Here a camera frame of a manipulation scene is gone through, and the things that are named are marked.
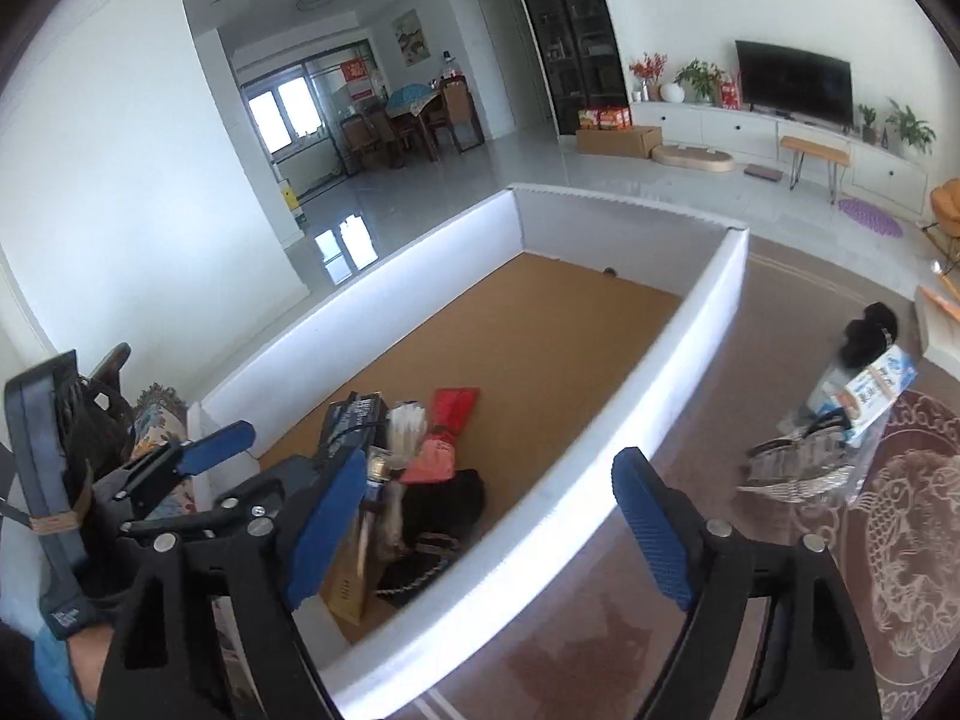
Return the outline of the blue striped sleeve forearm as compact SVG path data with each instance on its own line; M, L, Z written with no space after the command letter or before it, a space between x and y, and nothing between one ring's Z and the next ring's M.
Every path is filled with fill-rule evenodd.
M93 720L96 704L86 700L82 693L65 640L55 639L49 629L43 629L34 639L32 661L39 688L57 717Z

